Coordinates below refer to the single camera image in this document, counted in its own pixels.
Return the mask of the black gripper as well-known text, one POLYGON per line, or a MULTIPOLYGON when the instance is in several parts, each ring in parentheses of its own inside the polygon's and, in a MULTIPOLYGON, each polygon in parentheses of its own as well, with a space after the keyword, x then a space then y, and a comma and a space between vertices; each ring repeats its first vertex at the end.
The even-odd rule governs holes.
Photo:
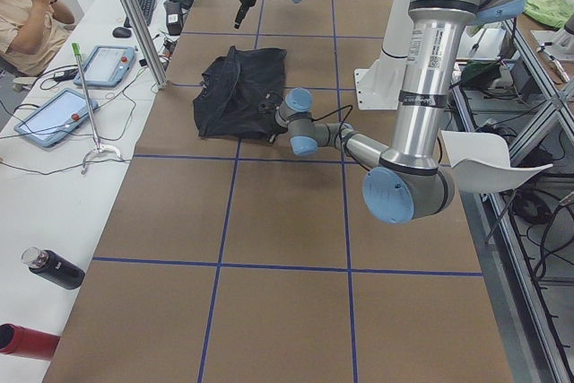
POLYGON ((257 3, 257 0, 239 0, 239 1, 240 1, 240 7, 239 7, 239 10, 237 12, 237 16, 235 18, 235 21, 234 21, 234 29, 235 30, 238 30, 240 28, 241 23, 245 19, 249 9, 253 6, 255 6, 257 3))
POLYGON ((281 124, 274 121, 269 126, 267 142, 274 144, 279 135, 286 134, 287 132, 288 128, 286 124, 281 124))

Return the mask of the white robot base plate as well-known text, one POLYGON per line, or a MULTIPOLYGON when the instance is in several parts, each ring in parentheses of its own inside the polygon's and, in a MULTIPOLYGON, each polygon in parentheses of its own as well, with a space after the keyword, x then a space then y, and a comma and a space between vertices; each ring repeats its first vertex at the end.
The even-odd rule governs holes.
POLYGON ((394 0, 381 51, 369 69, 356 69, 355 88, 359 109, 394 110, 404 79, 408 40, 413 29, 409 0, 394 0))

